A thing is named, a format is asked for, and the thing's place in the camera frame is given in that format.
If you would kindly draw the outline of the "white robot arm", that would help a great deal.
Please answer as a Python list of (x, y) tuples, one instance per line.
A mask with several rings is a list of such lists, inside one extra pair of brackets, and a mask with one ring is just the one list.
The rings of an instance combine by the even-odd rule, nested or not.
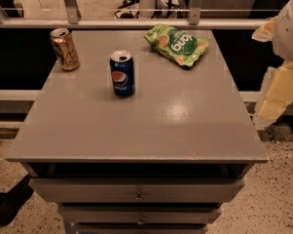
[(267, 69), (261, 84), (253, 115), (255, 129), (261, 131), (272, 125), (293, 102), (293, 0), (256, 29), (252, 39), (271, 41), (274, 54), (283, 59), (281, 66)]

